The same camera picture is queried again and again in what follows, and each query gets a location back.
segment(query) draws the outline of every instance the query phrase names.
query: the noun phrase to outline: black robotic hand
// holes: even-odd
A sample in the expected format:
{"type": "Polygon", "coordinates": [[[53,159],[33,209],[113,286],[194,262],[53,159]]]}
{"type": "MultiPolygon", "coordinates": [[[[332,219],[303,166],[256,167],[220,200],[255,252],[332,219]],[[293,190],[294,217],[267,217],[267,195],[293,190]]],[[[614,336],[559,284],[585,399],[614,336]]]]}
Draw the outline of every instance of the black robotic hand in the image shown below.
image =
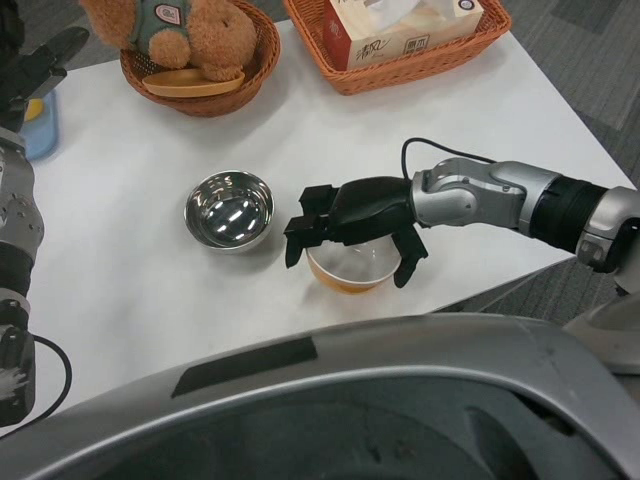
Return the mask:
{"type": "Polygon", "coordinates": [[[402,257],[394,281],[402,288],[418,261],[428,255],[413,227],[410,184],[402,178],[364,178],[340,188],[308,187],[299,201],[304,215],[292,218],[284,232],[287,268],[298,263],[303,249],[325,240],[356,245],[391,235],[402,257]]]}

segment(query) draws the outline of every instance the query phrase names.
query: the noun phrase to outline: bowl rim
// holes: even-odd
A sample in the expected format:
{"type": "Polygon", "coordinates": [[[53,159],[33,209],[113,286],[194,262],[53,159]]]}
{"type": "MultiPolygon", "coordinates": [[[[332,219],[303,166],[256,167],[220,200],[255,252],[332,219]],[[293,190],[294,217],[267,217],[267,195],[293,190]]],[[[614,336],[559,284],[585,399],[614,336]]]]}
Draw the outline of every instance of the bowl rim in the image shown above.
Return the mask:
{"type": "Polygon", "coordinates": [[[269,185],[267,185],[267,183],[264,180],[262,180],[257,175],[254,175],[253,173],[247,172],[245,170],[223,170],[221,172],[217,172],[217,173],[213,173],[213,174],[209,175],[208,177],[206,177],[206,178],[202,179],[200,182],[198,182],[198,184],[195,187],[193,187],[193,189],[191,190],[189,195],[187,195],[187,201],[186,201],[185,206],[184,206],[183,216],[184,216],[184,223],[185,223],[185,225],[187,227],[187,230],[189,230],[189,233],[191,234],[191,236],[200,245],[203,245],[203,246],[205,246],[205,247],[207,247],[207,248],[209,248],[211,250],[218,251],[218,252],[235,253],[235,252],[249,250],[250,248],[255,247],[262,240],[264,240],[265,237],[269,234],[269,231],[271,230],[271,226],[273,224],[273,217],[274,217],[275,213],[276,213],[276,202],[275,202],[275,199],[273,198],[273,191],[271,190],[269,185]],[[195,193],[198,191],[198,189],[202,186],[202,184],[208,182],[213,177],[218,177],[220,175],[227,175],[227,174],[230,174],[230,173],[241,173],[243,175],[247,175],[248,177],[251,177],[253,180],[256,180],[258,183],[264,185],[264,187],[267,190],[267,193],[271,197],[270,205],[267,205],[267,208],[268,208],[268,211],[269,211],[269,216],[267,217],[267,221],[264,223],[262,229],[260,230],[260,233],[258,233],[258,235],[253,237],[247,243],[242,243],[242,244],[237,245],[235,247],[225,247],[225,246],[221,246],[221,245],[211,245],[211,244],[208,244],[208,243],[204,243],[202,240],[200,240],[200,238],[198,238],[196,233],[194,233],[194,231],[191,228],[191,225],[189,224],[189,220],[187,218],[187,212],[189,211],[189,205],[191,204],[191,199],[193,198],[195,193]]]}
{"type": "Polygon", "coordinates": [[[324,273],[325,275],[327,275],[328,277],[330,277],[332,280],[338,282],[339,284],[346,284],[346,285],[350,285],[350,286],[354,286],[354,287],[374,287],[376,285],[381,284],[382,282],[385,282],[386,280],[388,280],[394,273],[396,273],[396,271],[398,270],[398,268],[400,267],[400,264],[402,263],[402,256],[398,255],[398,261],[396,262],[395,267],[393,268],[393,270],[391,270],[390,273],[386,274],[384,277],[378,279],[378,280],[369,280],[368,282],[357,282],[354,280],[346,280],[344,278],[338,277],[337,275],[329,272],[328,270],[326,270],[322,265],[320,265],[320,263],[318,263],[318,261],[314,258],[313,254],[311,252],[309,252],[309,248],[305,249],[305,252],[307,254],[307,260],[310,262],[313,262],[313,264],[318,268],[318,270],[320,270],[322,273],[324,273]]]}

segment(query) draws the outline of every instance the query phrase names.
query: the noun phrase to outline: stainless steel bowl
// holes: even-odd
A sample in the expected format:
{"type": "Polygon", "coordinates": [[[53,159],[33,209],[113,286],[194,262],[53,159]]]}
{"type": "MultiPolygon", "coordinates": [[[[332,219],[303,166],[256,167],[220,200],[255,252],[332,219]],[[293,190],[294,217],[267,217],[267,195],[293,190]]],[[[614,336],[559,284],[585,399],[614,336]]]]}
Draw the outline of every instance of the stainless steel bowl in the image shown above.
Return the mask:
{"type": "Polygon", "coordinates": [[[228,171],[204,179],[187,199],[184,219],[191,234],[221,253],[245,252],[271,229],[271,190],[255,175],[228,171]]]}

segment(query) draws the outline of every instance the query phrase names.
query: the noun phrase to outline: floor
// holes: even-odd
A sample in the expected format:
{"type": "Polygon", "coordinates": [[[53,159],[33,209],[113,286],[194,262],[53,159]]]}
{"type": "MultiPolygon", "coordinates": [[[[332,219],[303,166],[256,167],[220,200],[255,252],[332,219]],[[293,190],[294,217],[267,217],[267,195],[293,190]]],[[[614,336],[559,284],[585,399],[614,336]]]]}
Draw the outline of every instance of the floor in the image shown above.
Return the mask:
{"type": "MultiPolygon", "coordinates": [[[[280,0],[254,0],[275,21],[280,0]]],[[[503,0],[513,34],[636,187],[640,186],[640,1],[503,0]]],[[[21,0],[25,49],[63,28],[90,28],[77,0],[21,0]]],[[[117,58],[92,37],[71,68],[117,58]]],[[[611,277],[568,261],[448,310],[487,311],[564,324],[615,297],[611,277]]]]}

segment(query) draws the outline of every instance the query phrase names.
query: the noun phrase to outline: black cable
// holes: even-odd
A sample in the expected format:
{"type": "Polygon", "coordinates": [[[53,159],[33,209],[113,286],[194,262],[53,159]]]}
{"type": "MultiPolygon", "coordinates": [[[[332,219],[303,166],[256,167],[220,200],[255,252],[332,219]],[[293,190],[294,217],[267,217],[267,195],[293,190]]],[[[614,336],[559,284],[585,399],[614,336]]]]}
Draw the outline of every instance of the black cable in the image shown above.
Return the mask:
{"type": "Polygon", "coordinates": [[[53,402],[49,408],[47,408],[44,412],[42,412],[33,420],[29,420],[24,425],[20,425],[15,430],[0,437],[0,440],[3,440],[8,436],[13,435],[14,433],[24,428],[30,427],[34,423],[38,423],[39,421],[44,420],[45,418],[50,416],[53,412],[55,412],[58,409],[58,407],[60,407],[60,405],[62,405],[62,402],[66,400],[67,396],[69,395],[69,391],[71,390],[71,381],[73,380],[73,370],[71,368],[71,360],[69,360],[69,357],[67,356],[65,351],[56,343],[52,342],[47,338],[41,337],[39,335],[34,335],[33,340],[42,345],[45,345],[46,347],[49,347],[51,350],[54,351],[56,355],[58,355],[58,357],[60,357],[60,360],[62,360],[62,364],[64,365],[64,386],[62,387],[62,391],[60,392],[60,395],[58,395],[58,398],[56,399],[56,401],[53,402]]]}
{"type": "Polygon", "coordinates": [[[400,162],[401,162],[401,166],[402,166],[402,176],[407,181],[410,180],[409,172],[407,171],[407,149],[409,148],[409,145],[411,145],[412,143],[426,143],[427,145],[431,145],[432,147],[439,148],[440,150],[444,150],[445,152],[451,153],[453,155],[458,155],[460,157],[471,158],[472,160],[478,160],[479,162],[484,162],[484,163],[496,163],[495,160],[491,160],[490,158],[481,157],[480,155],[473,155],[471,153],[460,152],[458,150],[454,150],[452,148],[445,147],[444,145],[440,145],[439,143],[436,143],[433,140],[429,140],[427,138],[413,137],[413,138],[408,139],[402,145],[402,155],[401,155],[401,158],[400,158],[400,162]]]}

